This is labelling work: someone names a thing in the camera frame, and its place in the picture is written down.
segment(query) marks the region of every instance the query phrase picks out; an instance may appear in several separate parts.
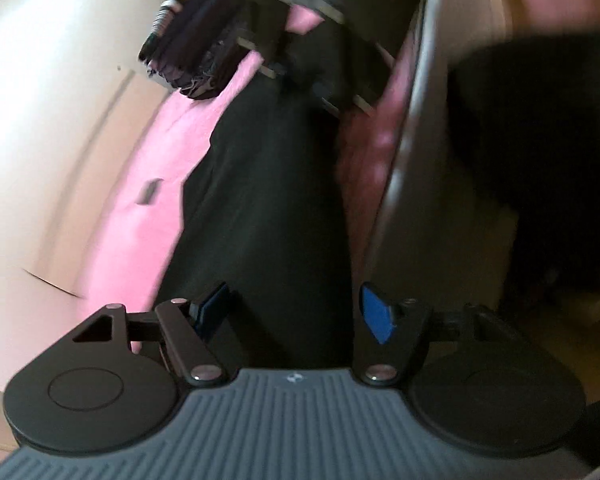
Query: pink cloth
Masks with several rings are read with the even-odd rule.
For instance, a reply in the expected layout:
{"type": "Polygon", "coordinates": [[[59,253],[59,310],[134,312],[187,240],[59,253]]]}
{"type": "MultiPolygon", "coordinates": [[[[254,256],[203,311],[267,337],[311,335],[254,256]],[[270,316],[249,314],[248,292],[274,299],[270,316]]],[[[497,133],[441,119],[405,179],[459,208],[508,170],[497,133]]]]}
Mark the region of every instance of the pink cloth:
{"type": "MultiPolygon", "coordinates": [[[[320,20],[311,11],[296,7],[287,28],[304,33],[320,20]]],[[[80,319],[106,303],[123,303],[128,312],[151,307],[182,229],[182,184],[208,150],[218,119],[261,62],[262,58],[251,52],[216,99],[194,102],[176,93],[162,106],[94,240],[84,276],[86,300],[80,308],[80,319]],[[163,182],[154,203],[138,205],[146,183],[155,178],[163,182]]],[[[376,109],[370,116],[351,114],[339,134],[336,175],[344,198],[354,276],[362,269],[394,157],[398,126],[411,86],[412,63],[411,41],[407,41],[376,109]]]]}
{"type": "MultiPolygon", "coordinates": [[[[318,14],[293,6],[286,28],[304,34],[321,21],[318,14]]],[[[251,52],[217,98],[192,101],[176,92],[162,105],[92,241],[82,277],[85,301],[78,308],[79,320],[107,303],[123,303],[128,312],[151,307],[182,230],[182,184],[209,149],[220,116],[261,64],[260,55],[251,52]],[[137,204],[146,183],[156,178],[162,182],[155,201],[137,204]]]]}

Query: screw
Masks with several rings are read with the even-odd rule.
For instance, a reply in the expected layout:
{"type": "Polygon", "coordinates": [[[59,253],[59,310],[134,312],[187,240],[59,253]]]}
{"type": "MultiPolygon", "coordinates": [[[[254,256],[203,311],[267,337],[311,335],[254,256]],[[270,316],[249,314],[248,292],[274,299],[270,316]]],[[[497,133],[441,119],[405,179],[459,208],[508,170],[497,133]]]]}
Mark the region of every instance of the screw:
{"type": "Polygon", "coordinates": [[[216,381],[222,377],[222,370],[216,365],[198,365],[191,371],[191,377],[197,381],[216,381]]]}
{"type": "Polygon", "coordinates": [[[365,375],[375,383],[385,383],[395,379],[398,370],[391,365],[372,365],[366,369],[365,375]]]}

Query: ribbed rubber pad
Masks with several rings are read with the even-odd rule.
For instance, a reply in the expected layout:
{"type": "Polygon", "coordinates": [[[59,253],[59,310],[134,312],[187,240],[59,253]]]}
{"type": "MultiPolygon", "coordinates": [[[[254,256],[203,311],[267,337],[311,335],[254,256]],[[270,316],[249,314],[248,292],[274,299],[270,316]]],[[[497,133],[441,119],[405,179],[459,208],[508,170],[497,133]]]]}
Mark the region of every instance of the ribbed rubber pad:
{"type": "Polygon", "coordinates": [[[228,386],[190,394],[140,444],[92,458],[23,448],[0,466],[0,480],[557,480],[586,472],[565,450],[498,460],[455,449],[424,430],[398,392],[363,386],[348,370],[242,370],[228,386]]]}

